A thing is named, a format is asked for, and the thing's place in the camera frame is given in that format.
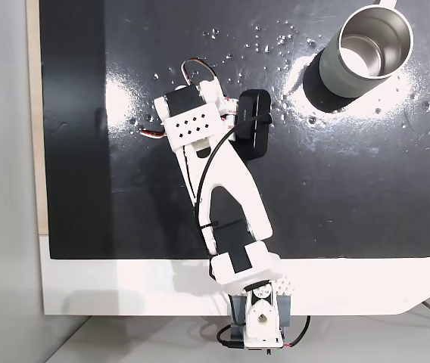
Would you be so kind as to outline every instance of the white panel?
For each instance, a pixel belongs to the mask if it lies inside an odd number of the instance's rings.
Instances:
[[[52,260],[40,238],[47,314],[227,315],[206,260]],[[427,259],[283,259],[293,315],[400,314],[430,297]]]

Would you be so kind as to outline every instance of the white table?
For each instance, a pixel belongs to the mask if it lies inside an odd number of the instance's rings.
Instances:
[[[29,0],[30,78],[47,315],[227,315],[202,260],[53,260],[48,251],[38,4]],[[430,297],[430,258],[284,259],[293,315],[390,315]]]

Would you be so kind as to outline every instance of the gray cup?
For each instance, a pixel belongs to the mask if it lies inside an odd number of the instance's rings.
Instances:
[[[409,59],[413,32],[388,0],[355,11],[321,55],[319,74],[335,95],[355,98],[383,83]]]

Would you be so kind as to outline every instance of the gray wall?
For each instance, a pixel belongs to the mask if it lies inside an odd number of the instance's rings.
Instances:
[[[0,0],[0,362],[45,361],[85,321],[45,317],[24,0]]]

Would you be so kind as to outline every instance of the water droplet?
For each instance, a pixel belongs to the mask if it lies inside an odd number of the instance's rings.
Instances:
[[[430,102],[424,101],[422,103],[422,108],[425,110],[425,112],[429,112],[430,111]]]

